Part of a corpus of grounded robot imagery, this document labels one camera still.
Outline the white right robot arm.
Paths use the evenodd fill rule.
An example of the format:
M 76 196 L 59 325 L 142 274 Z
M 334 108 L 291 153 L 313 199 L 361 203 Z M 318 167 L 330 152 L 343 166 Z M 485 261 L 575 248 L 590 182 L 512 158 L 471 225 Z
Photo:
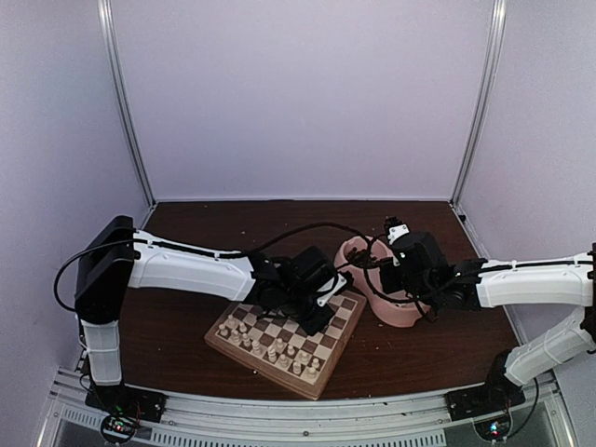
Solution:
M 572 314 L 533 341 L 495 357 L 477 401 L 493 412 L 539 374 L 595 351 L 595 252 L 541 261 L 477 258 L 449 264 L 437 240 L 404 223 L 386 228 L 391 263 L 381 268 L 387 293 L 435 310 L 481 310 L 503 305 L 571 305 Z

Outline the white king piece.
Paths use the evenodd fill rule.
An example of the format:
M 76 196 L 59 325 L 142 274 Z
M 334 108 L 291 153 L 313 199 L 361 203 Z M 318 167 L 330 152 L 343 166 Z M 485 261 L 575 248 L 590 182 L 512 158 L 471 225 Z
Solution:
M 275 348 L 276 348 L 276 351 L 278 353 L 282 353 L 283 352 L 284 342 L 283 342 L 283 340 L 281 338 L 277 338 L 276 339 L 276 341 L 275 341 Z

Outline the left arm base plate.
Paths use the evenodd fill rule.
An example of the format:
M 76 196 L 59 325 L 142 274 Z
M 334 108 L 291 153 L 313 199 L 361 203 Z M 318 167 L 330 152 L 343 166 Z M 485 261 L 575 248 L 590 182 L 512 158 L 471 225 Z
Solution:
M 167 397 L 163 393 L 129 386 L 98 386 L 87 393 L 85 403 L 107 413 L 159 423 Z

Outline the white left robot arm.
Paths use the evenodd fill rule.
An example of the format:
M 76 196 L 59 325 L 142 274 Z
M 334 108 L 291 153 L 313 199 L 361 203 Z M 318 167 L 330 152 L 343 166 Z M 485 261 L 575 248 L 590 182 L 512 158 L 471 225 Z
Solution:
M 216 251 L 137 230 L 120 215 L 80 257 L 74 310 L 97 396 L 113 413 L 125 413 L 134 395 L 122 384 L 118 321 L 128 289 L 190 291 L 257 305 L 312 335 L 330 322 L 328 302 L 346 284 L 317 247 L 290 258 L 270 258 L 261 249 Z

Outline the pink double bowl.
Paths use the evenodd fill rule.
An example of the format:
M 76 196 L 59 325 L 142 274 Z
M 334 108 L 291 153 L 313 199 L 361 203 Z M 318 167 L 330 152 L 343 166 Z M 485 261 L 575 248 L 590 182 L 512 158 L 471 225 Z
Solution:
M 366 249 L 366 246 L 367 244 L 364 239 L 360 237 L 352 237 L 349 240 L 346 240 L 335 254 L 334 265 L 340 267 L 341 265 L 346 264 L 347 261 L 345 255 L 353 247 L 356 247 L 357 249 Z M 393 254 L 386 244 L 381 241 L 376 241 L 372 245 L 371 256 L 376 258 L 377 261 L 380 261 L 387 257 L 391 259 Z M 410 328 L 422 317 L 414 303 L 393 304 L 374 294 L 365 280 L 362 268 L 348 264 L 344 265 L 340 270 L 342 272 L 349 272 L 352 275 L 353 287 L 367 298 L 373 313 L 384 323 L 397 328 Z M 381 292 L 382 287 L 379 278 L 379 267 L 377 266 L 368 270 L 368 274 L 373 286 Z

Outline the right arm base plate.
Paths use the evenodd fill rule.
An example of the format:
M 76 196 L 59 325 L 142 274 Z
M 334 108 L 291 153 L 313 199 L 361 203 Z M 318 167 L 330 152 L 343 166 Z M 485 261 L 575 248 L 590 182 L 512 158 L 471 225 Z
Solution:
M 453 421 L 503 412 L 525 403 L 524 393 L 519 387 L 507 390 L 502 386 L 487 384 L 451 391 L 445 398 Z

